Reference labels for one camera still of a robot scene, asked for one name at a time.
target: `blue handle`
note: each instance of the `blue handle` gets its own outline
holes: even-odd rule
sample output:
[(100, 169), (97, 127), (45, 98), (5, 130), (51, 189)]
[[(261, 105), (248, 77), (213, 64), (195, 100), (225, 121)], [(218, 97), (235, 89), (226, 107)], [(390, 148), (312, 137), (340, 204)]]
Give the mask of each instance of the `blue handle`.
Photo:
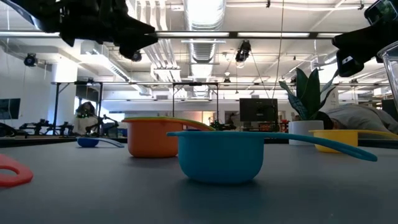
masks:
[(377, 161), (377, 156), (366, 152), (362, 149), (358, 149), (354, 146), (349, 146), (347, 144), (336, 142), (323, 138), (316, 138), (311, 136), (302, 136), (298, 134), (285, 134), (285, 133), (251, 133), (251, 132), (222, 132), (222, 131), (199, 131), (199, 132), (174, 132), (167, 133), (168, 136), (230, 136), (233, 137), (247, 137), (247, 138), (277, 138), (277, 139), (292, 139), (298, 141), (305, 141), (321, 146), (329, 147), (331, 149), (337, 150), (339, 152), (345, 153), (347, 155), (353, 156), (358, 159), (363, 159), (366, 161)]
[(107, 143), (112, 144), (112, 145), (114, 145), (116, 147), (120, 147), (120, 148), (124, 147), (123, 144), (121, 144), (120, 142), (117, 142), (115, 140), (112, 140), (112, 139), (106, 139), (106, 138), (84, 138), (84, 139), (94, 139), (94, 140), (99, 140), (99, 141), (102, 141), (102, 142), (107, 142)]

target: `plant leaf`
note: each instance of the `plant leaf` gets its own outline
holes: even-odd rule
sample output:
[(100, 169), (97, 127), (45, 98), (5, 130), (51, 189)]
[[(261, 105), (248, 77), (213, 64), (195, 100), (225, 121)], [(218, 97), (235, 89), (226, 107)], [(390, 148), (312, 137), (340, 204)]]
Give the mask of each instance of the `plant leaf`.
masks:
[(336, 88), (336, 87), (333, 87), (332, 89), (330, 89), (330, 90), (328, 91), (328, 93), (327, 93), (326, 96), (325, 96), (325, 99), (323, 99), (322, 102), (321, 102), (320, 105), (319, 105), (319, 110), (320, 110), (321, 108), (323, 108), (323, 106), (325, 105), (326, 100), (328, 99), (330, 93), (331, 93), (335, 88)]
[(305, 93), (305, 88), (307, 87), (308, 77), (303, 70), (299, 68), (296, 68), (296, 72), (297, 97), (301, 99)]
[(325, 86), (323, 86), (321, 93), (323, 93), (324, 91), (326, 91), (327, 89), (329, 89), (329, 87), (331, 86), (331, 84), (333, 83), (333, 80), (338, 76), (338, 70), (335, 72), (335, 74), (333, 75), (333, 77), (331, 78), (330, 81), (328, 81), (328, 83), (326, 83)]
[(311, 75), (309, 76), (305, 93), (301, 97), (300, 101), (307, 109), (309, 115), (313, 115), (318, 112), (321, 102), (318, 69), (312, 71)]
[(288, 95), (289, 103), (292, 106), (293, 109), (297, 111), (297, 113), (300, 115), (302, 120), (308, 120), (308, 111), (304, 107), (303, 103), (300, 101), (300, 99), (292, 94)]
[(287, 94), (294, 95), (292, 93), (292, 91), (290, 90), (289, 86), (286, 84), (286, 82), (279, 81), (279, 85), (280, 85), (280, 87), (282, 87), (284, 90), (287, 91)]

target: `gray table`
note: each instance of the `gray table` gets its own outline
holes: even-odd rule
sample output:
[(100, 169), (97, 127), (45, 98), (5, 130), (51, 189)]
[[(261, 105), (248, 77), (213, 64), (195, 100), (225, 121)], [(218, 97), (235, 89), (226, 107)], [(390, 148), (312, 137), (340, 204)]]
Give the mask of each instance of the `gray table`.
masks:
[(76, 143), (0, 149), (31, 183), (0, 189), (0, 223), (397, 223), (398, 151), (367, 162), (314, 147), (266, 145), (255, 181), (188, 180), (177, 158)]

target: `ceiling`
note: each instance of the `ceiling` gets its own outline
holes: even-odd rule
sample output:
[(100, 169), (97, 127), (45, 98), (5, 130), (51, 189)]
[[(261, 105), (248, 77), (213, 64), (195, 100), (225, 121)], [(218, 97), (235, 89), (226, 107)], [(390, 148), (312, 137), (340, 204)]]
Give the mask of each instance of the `ceiling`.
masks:
[[(277, 7), (247, 7), (254, 2), (254, 0), (227, 0), (227, 8), (224, 17), (222, 30), (225, 31), (261, 31), (261, 32), (349, 32), (360, 29), (368, 25), (363, 13), (364, 10), (343, 10), (343, 11), (305, 11), (314, 7), (359, 7), (360, 0), (346, 0), (339, 4), (341, 0), (289, 0), (285, 1), (286, 6), (301, 7), (303, 10), (291, 10)], [(366, 6), (373, 3), (373, 0), (364, 0)], [(282, 1), (272, 0), (271, 6), (281, 6)], [(183, 5), (181, 0), (168, 0), (167, 5), (167, 25), (169, 30), (185, 30), (185, 20), (183, 19), (183, 11), (175, 10)], [(0, 2), (0, 29), (10, 30), (32, 30), (34, 27), (23, 20), (17, 12), (8, 8), (5, 4)], [(80, 47), (69, 47), (60, 39), (18, 39), (20, 44), (36, 45), (36, 46), (57, 46), (69, 54), (75, 56), (83, 63), (84, 57), (80, 55)], [(181, 39), (171, 39), (171, 44), (177, 64), (180, 67), (181, 78), (190, 76), (189, 51), (188, 45), (181, 43)], [(306, 60), (313, 60), (317, 57), (323, 58), (336, 50), (331, 44), (331, 40), (250, 40), (252, 47), (252, 55), (246, 60), (243, 68), (237, 68), (234, 61), (234, 54), (241, 45), (242, 40), (227, 39), (224, 44), (218, 44), (216, 50), (215, 65), (213, 67), (209, 81), (222, 82), (225, 77), (225, 72), (230, 73), (232, 82), (259, 82), (259, 77), (264, 81), (275, 82), (282, 77), (284, 80), (289, 80), (294, 74), (289, 73), (293, 68), (302, 64), (300, 68), (309, 71), (310, 63), (303, 63)], [(134, 79), (146, 82), (153, 82), (154, 79), (150, 76), (151, 62), (145, 54), (142, 56), (140, 62), (132, 62), (120, 56), (118, 48), (107, 44), (109, 47), (110, 57), (119, 64), (125, 71), (129, 72)], [(110, 70), (104, 69), (98, 64), (89, 64), (87, 66), (97, 70), (98, 78), (107, 81), (114, 81), (115, 78)], [(382, 70), (383, 65), (371, 61), (366, 64), (365, 69), (356, 75), (356, 77), (363, 77), (374, 71)], [(321, 82), (327, 82), (330, 75), (334, 73), (333, 69), (326, 69), (320, 74)], [(352, 78), (338, 78), (336, 82), (348, 82)], [(377, 75), (366, 77), (361, 80), (364, 82), (385, 82), (386, 74), (384, 72)], [(132, 90), (126, 87), (108, 87), (109, 90)]]

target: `white pot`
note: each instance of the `white pot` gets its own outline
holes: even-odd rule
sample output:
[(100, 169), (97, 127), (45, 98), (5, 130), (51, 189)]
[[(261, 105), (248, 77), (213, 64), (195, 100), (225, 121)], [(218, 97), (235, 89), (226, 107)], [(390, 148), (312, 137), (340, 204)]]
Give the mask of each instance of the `white pot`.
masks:
[[(291, 121), (289, 122), (289, 134), (313, 136), (311, 130), (323, 130), (323, 121)], [(293, 146), (313, 146), (312, 143), (289, 140)]]

